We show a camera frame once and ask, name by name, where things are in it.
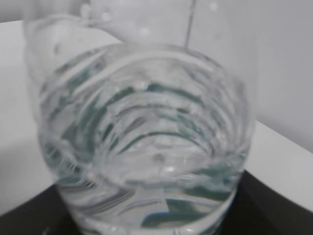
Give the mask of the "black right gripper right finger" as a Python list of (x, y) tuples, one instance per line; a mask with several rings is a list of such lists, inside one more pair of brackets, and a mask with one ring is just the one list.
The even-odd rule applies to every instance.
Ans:
[(222, 235), (311, 235), (313, 213), (278, 194), (249, 172), (223, 222)]

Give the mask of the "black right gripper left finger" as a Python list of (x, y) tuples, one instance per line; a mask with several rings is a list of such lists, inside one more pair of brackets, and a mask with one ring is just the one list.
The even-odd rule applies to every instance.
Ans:
[(79, 235), (54, 185), (0, 217), (2, 235)]

